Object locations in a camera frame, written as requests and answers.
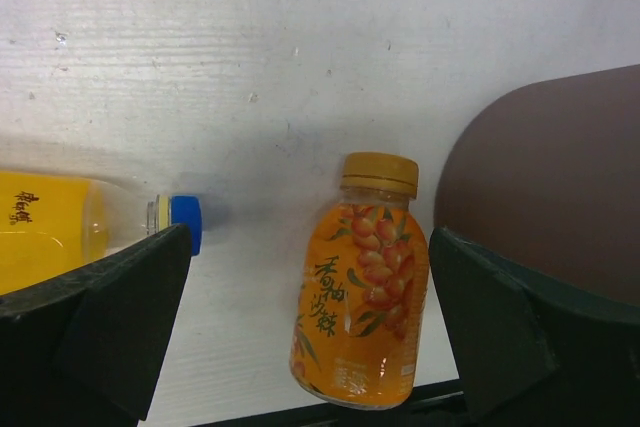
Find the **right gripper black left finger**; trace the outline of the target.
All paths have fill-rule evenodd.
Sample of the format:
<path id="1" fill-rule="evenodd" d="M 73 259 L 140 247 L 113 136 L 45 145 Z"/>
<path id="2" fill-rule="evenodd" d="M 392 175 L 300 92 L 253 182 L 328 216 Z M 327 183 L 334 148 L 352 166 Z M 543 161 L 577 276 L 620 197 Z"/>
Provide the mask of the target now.
<path id="1" fill-rule="evenodd" d="M 146 419 L 191 262 L 171 226 L 1 298 L 4 426 L 135 426 Z"/>

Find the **small orange berry juice bottle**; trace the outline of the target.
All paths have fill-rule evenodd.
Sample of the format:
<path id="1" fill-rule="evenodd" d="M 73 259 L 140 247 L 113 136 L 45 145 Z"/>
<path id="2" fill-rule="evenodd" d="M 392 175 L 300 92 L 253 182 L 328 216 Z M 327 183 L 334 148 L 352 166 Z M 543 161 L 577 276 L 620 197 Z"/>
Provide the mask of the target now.
<path id="1" fill-rule="evenodd" d="M 405 157 L 347 155 L 337 201 L 310 237 L 289 367 L 327 402 L 385 410 L 413 389 L 429 277 L 409 211 L 418 181 Z"/>

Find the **yellow juice bottle blue cap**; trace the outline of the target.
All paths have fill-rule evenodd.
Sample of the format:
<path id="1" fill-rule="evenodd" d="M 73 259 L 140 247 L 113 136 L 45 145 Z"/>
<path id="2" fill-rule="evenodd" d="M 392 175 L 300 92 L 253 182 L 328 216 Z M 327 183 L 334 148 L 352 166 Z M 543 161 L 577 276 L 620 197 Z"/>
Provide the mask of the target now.
<path id="1" fill-rule="evenodd" d="M 200 201 L 75 176 L 1 173 L 1 293 L 31 287 L 185 224 L 200 253 Z"/>

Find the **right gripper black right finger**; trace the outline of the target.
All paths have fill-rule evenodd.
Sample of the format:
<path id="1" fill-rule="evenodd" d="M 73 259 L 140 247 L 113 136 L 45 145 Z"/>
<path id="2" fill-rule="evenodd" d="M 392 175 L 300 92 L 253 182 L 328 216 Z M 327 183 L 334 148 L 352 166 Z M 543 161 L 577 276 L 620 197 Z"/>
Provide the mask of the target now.
<path id="1" fill-rule="evenodd" d="M 639 309 L 437 228 L 431 274 L 481 426 L 636 426 Z"/>

